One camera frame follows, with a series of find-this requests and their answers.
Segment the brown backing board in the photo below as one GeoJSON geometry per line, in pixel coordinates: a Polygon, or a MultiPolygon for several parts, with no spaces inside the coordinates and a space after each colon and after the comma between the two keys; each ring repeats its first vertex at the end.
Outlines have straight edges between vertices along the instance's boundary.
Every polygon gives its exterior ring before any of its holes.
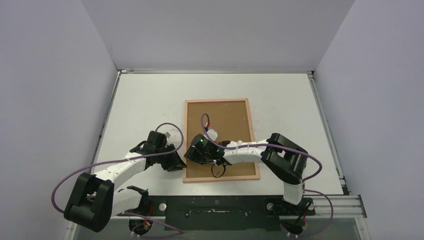
{"type": "MultiPolygon", "coordinates": [[[[209,115],[209,128],[214,129],[217,142],[254,141],[249,101],[239,99],[186,100],[184,107],[184,152],[192,139],[202,133],[201,115],[209,115]]],[[[257,163],[238,163],[227,167],[199,164],[186,160],[182,181],[187,183],[259,180],[257,163]]]]}

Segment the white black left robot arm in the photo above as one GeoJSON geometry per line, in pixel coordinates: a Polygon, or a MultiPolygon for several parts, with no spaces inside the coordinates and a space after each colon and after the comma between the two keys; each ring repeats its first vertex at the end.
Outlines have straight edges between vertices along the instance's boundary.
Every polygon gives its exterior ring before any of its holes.
{"type": "Polygon", "coordinates": [[[125,212],[139,216],[151,213],[153,204],[148,190],[122,185],[155,164],[167,172],[186,168],[166,134],[151,131],[147,140],[129,150],[123,162],[93,174],[80,174],[64,209],[64,218],[98,233],[113,216],[125,212]]]}

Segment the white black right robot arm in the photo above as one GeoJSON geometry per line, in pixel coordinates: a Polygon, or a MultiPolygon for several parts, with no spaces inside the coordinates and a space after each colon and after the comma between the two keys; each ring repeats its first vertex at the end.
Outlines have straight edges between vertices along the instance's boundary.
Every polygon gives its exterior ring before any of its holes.
{"type": "Polygon", "coordinates": [[[196,135],[184,154],[198,164],[232,166],[242,163],[265,164],[283,182],[284,211],[296,214],[303,207],[304,170],[309,154],[288,138],[273,133],[261,141],[222,141],[216,143],[204,134],[196,135]]]}

